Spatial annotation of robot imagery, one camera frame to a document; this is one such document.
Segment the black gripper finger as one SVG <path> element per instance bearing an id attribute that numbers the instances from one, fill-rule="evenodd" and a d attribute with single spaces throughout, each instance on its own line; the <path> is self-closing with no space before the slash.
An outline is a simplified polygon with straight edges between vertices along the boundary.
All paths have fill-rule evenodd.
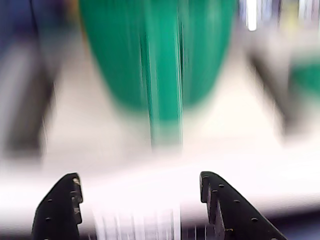
<path id="1" fill-rule="evenodd" d="M 31 238 L 33 240 L 79 240 L 83 202 L 79 175 L 68 173 L 51 188 L 36 208 Z"/>
<path id="2" fill-rule="evenodd" d="M 286 237 L 220 175 L 200 173 L 200 201 L 217 240 L 285 240 Z"/>

